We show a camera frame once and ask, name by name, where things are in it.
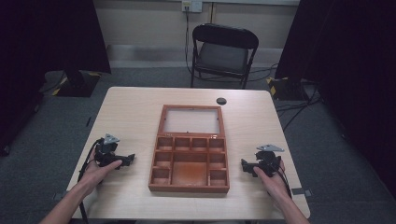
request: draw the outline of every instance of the chair backrest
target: chair backrest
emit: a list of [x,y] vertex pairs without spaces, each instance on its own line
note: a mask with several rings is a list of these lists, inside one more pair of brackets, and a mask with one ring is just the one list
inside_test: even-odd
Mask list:
[[240,49],[256,49],[259,38],[246,29],[205,23],[198,25],[192,31],[194,44],[196,40],[216,45]]

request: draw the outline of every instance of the table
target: table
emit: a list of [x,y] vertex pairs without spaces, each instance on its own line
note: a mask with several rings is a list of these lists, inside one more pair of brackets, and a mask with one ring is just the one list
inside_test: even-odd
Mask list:
[[[151,192],[149,172],[163,105],[221,106],[227,141],[230,190],[227,194]],[[301,187],[299,177],[271,96],[267,91],[113,87],[93,124],[70,180],[78,179],[91,145],[106,133],[120,139],[117,155],[135,153],[129,167],[110,173],[84,201],[88,218],[162,220],[253,220],[283,218],[263,190],[259,178],[244,173],[241,159],[254,162],[256,147],[273,144],[285,163],[291,189]],[[303,194],[293,200],[306,217],[310,211]],[[80,218],[80,212],[74,214]]]

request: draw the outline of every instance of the wall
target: wall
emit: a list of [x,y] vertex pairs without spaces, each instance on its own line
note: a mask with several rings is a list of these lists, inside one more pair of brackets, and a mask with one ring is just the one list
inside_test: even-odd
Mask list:
[[[244,4],[212,1],[217,2],[203,2],[202,13],[189,13],[190,40],[193,28],[201,23],[212,21],[246,28],[255,33],[260,41],[253,66],[268,66],[279,61],[298,0],[228,0]],[[185,64],[187,20],[186,14],[181,11],[180,2],[94,0],[104,40],[108,45],[110,65],[137,67]]]
[[[186,15],[180,1],[94,1],[108,45],[184,46]],[[213,22],[247,28],[260,48],[282,49],[297,6],[203,2],[202,13],[190,13],[190,30]]]

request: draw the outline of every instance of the white wall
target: white wall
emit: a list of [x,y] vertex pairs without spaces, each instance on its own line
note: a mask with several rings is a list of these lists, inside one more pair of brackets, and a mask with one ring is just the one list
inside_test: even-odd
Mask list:
[[[107,45],[184,47],[186,15],[178,1],[94,1]],[[212,4],[190,13],[193,27],[210,22]],[[213,22],[249,29],[260,48],[283,49],[297,6],[215,3]]]

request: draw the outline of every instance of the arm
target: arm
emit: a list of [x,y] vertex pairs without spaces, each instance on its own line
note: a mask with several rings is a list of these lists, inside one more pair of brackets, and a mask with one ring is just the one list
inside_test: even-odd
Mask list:
[[122,161],[114,161],[108,166],[99,167],[95,161],[90,162],[81,180],[70,189],[64,198],[62,198],[40,223],[68,223],[82,200],[87,195],[91,194],[96,185],[98,185],[110,171],[119,167],[121,163]]
[[262,180],[262,184],[274,199],[276,206],[280,209],[288,224],[309,223],[291,197],[289,197],[285,184],[278,174],[268,177],[259,167],[254,167],[253,169]]

